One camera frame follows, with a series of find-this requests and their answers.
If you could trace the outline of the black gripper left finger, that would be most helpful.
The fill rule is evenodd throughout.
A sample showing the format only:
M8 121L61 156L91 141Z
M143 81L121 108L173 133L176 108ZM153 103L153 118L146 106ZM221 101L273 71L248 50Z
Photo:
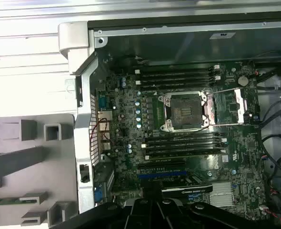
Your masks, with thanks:
M53 226L53 229L150 229L158 184L145 182L140 198L127 199L123 206L107 202Z

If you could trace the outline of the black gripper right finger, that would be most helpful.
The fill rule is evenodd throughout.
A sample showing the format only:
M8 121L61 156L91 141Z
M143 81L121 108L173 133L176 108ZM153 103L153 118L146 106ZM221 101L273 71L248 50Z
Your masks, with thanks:
M152 222L163 229L274 228L274 224L267 220L248 220L205 202L177 205L174 200L162 196L161 186L156 182L152 184L152 202L158 207L158 214L162 217L161 223L156 219Z

